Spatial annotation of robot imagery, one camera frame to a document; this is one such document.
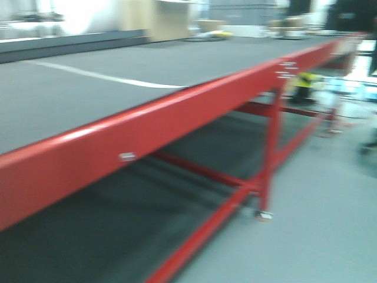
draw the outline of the large table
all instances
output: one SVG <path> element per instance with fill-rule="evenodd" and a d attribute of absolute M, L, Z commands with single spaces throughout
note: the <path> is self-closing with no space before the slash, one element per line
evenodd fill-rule
<path fill-rule="evenodd" d="M 334 115 L 285 108 L 287 79 L 334 60 L 349 69 L 362 38 L 170 41 L 0 65 L 0 228 L 22 230 L 27 217 L 151 154 L 228 188 L 216 210 L 146 279 L 168 281 L 248 196 L 260 198 L 256 216 L 270 218 L 274 170 Z M 270 90 L 271 104 L 250 102 Z M 253 176 L 220 173 L 169 149 L 157 152 L 234 110 L 268 119 L 264 157 Z M 282 110 L 314 118 L 279 147 Z"/>

